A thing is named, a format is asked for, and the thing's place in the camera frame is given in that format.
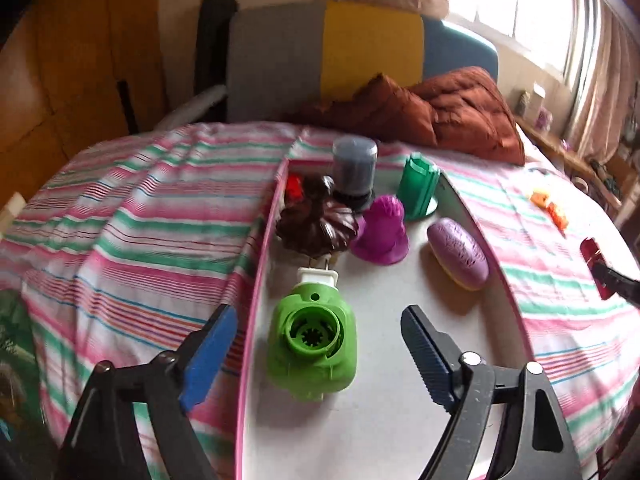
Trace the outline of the red cylindrical toy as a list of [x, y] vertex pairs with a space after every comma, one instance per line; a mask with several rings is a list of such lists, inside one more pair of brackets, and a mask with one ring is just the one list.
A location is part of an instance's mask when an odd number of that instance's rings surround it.
[[585, 238], [579, 246], [580, 253], [596, 283], [602, 300], [608, 300], [616, 294], [611, 269], [606, 265], [598, 243], [591, 237]]

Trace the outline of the orange linked cubes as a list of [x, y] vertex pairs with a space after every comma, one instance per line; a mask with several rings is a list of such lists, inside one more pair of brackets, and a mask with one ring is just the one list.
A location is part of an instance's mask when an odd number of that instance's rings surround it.
[[566, 228], [568, 227], [568, 219], [560, 206], [555, 202], [552, 202], [552, 200], [549, 200], [548, 203], [546, 203], [546, 206], [544, 206], [544, 210], [547, 211], [547, 214], [551, 218], [556, 228], [561, 233], [564, 233], [566, 231]]

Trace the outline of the purple egg-shaped case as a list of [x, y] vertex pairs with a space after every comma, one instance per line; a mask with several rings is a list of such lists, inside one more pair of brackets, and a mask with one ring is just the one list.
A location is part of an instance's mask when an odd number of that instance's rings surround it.
[[483, 249], [457, 221], [440, 218], [426, 230], [432, 253], [447, 275], [466, 290], [482, 289], [489, 278]]

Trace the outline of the green plug-in device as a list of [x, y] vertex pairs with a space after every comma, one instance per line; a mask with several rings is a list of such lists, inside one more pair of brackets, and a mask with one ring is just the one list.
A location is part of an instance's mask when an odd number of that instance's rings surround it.
[[267, 374], [298, 400], [321, 401], [356, 376], [355, 313], [337, 282], [334, 270], [300, 268], [297, 283], [273, 310]]

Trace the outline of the magenta plastic cone toy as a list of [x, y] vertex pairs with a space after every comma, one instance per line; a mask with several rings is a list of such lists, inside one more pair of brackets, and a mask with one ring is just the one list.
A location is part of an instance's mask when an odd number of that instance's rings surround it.
[[409, 252], [404, 219], [404, 205], [395, 195], [377, 197], [358, 220], [358, 235], [349, 250], [379, 266], [401, 262]]

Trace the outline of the green plastic holder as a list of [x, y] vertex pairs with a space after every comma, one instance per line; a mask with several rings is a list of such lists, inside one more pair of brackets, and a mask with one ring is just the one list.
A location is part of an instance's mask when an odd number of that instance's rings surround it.
[[427, 218], [436, 210], [439, 177], [440, 169], [422, 154], [412, 153], [407, 158], [396, 193], [407, 221]]

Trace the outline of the dark brown flower ornament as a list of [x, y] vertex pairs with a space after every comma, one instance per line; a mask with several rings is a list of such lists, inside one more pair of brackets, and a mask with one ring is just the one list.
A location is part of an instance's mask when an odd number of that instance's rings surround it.
[[352, 208], [334, 198], [330, 176], [303, 177], [305, 198], [288, 207], [283, 202], [276, 234], [284, 249], [307, 257], [311, 266], [333, 268], [356, 240], [358, 220]]

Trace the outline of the red toy block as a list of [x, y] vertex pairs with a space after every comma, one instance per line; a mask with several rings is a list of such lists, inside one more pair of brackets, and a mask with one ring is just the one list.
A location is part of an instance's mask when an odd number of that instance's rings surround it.
[[290, 206], [301, 202], [305, 198], [304, 177], [290, 172], [286, 177], [284, 189], [284, 204]]

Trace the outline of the yellow orange plastic tool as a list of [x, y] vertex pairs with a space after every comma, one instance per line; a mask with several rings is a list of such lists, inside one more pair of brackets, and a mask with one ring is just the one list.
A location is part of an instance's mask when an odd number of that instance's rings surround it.
[[529, 197], [530, 201], [534, 203], [537, 207], [541, 209], [547, 209], [548, 203], [550, 202], [550, 196], [547, 192], [544, 191], [534, 191], [532, 195]]

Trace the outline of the pink rimmed white tray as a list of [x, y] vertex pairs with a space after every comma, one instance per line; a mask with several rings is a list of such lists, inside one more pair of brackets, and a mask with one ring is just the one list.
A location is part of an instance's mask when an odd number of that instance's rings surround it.
[[408, 225], [407, 257], [377, 266], [350, 252], [335, 263], [337, 287], [357, 326], [357, 371], [345, 390], [301, 401], [267, 375], [274, 307], [296, 284], [305, 259], [268, 231], [247, 333], [236, 441], [240, 479], [415, 479], [444, 432], [448, 414], [428, 394], [402, 340], [400, 316], [421, 307], [433, 325], [491, 364], [530, 358], [503, 276], [469, 292], [436, 262], [426, 220]]

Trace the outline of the wooden side table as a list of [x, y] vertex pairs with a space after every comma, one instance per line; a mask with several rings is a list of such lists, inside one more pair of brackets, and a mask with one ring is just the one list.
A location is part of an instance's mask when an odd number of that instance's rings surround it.
[[516, 116], [516, 124], [523, 130], [526, 136], [536, 145], [541, 153], [544, 153], [550, 162], [562, 162], [562, 171], [570, 174], [578, 174], [586, 180], [590, 190], [596, 190], [605, 203], [605, 211], [608, 214], [617, 214], [622, 202], [605, 186], [598, 174], [580, 158], [574, 151], [564, 148], [562, 142], [550, 132], [541, 132], [529, 125], [524, 118]]

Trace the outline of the striped bed cover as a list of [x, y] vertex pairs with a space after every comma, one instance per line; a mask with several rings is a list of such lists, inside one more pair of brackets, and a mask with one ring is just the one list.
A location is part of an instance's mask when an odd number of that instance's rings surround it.
[[[138, 364], [221, 301], [250, 315], [267, 206], [287, 159], [327, 160], [332, 136], [285, 124], [195, 125], [108, 141], [59, 171], [1, 244], [1, 285], [28, 311], [39, 401], [61, 442], [99, 359]], [[637, 269], [606, 214], [536, 148], [517, 167], [431, 150], [494, 250], [534, 355], [550, 375], [578, 455], [589, 460], [639, 387], [639, 315], [602, 300], [582, 263], [593, 236]], [[561, 233], [529, 197], [544, 191]]]

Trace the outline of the white carton box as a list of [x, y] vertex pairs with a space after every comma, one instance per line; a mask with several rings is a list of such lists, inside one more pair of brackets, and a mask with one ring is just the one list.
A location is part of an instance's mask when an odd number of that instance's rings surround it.
[[546, 90], [540, 84], [536, 82], [533, 85], [533, 89], [530, 92], [528, 104], [526, 107], [524, 118], [528, 122], [536, 122], [542, 104], [544, 104], [544, 98], [546, 97]]

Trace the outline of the pink curtain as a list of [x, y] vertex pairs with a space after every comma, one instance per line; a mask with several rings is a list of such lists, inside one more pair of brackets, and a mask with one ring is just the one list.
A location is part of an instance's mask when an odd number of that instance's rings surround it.
[[582, 158], [616, 152], [639, 81], [639, 22], [622, 0], [572, 0], [565, 78], [573, 91], [564, 139]]

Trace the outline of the rust brown quilted blanket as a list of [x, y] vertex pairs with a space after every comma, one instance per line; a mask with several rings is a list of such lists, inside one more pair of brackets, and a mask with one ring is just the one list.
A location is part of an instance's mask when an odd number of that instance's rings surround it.
[[409, 88], [378, 74], [350, 99], [303, 105], [288, 120], [385, 143], [525, 164], [525, 148], [510, 108], [488, 71], [478, 66], [452, 70]]

